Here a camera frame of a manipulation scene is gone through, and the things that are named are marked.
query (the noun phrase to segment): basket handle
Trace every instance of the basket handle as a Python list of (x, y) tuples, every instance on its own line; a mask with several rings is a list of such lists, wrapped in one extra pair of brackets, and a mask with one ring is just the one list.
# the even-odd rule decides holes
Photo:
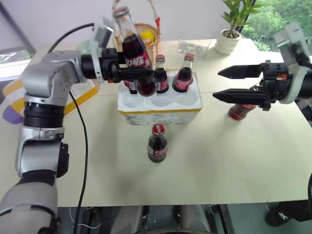
[[(120, 0), (114, 0), (113, 1), (112, 12), (115, 11), (115, 9), (117, 8), (117, 4), (119, 2), (120, 2)], [(155, 23), (156, 23), (156, 26), (157, 26), (157, 30), (160, 32), (160, 17), (159, 17), (159, 14), (158, 14), (157, 10), (156, 10), (155, 2), (154, 2), (154, 0), (148, 0), (148, 2), (151, 4), (152, 10), (154, 12), (154, 19), (155, 19)]]

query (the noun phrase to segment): white flower pot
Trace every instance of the white flower pot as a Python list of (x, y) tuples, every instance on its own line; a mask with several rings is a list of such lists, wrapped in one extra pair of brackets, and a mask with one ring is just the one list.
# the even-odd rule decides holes
[(224, 29), (221, 31), (221, 34), (218, 40), (216, 41), (214, 48), (220, 54), (229, 55), (230, 53), (233, 52), (238, 41), (241, 39), (242, 36), (238, 31), (236, 31), (237, 33), (239, 33), (239, 37), (227, 38), (222, 34), (224, 31), (228, 31), (228, 29)]

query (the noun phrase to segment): purple object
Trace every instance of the purple object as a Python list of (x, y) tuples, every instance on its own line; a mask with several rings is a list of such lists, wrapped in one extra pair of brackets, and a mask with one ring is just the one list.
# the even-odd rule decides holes
[(23, 123), (24, 117), (19, 115), (12, 106), (8, 106), (3, 112), (3, 118), (11, 124)]

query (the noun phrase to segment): white styrofoam box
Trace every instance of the white styrofoam box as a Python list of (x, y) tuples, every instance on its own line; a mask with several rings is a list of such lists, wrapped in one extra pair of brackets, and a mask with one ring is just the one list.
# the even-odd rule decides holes
[(130, 94), (128, 87), (120, 83), (118, 111), (133, 125), (189, 123), (202, 108), (196, 73), (187, 92), (176, 92), (172, 82), (178, 71), (167, 71), (169, 90), (163, 94), (142, 97)]

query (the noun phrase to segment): potted plant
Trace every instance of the potted plant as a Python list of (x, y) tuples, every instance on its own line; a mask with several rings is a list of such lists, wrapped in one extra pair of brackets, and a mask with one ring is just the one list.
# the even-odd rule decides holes
[(221, 31), (221, 34), (214, 46), (215, 50), (221, 54), (229, 55), (241, 39), (241, 34), (235, 30), (237, 26), (245, 26), (249, 23), (244, 22), (249, 14), (259, 13), (258, 9), (262, 5), (251, 6), (251, 0), (223, 0), (230, 9), (224, 12), (223, 19), (230, 24), (230, 29)]

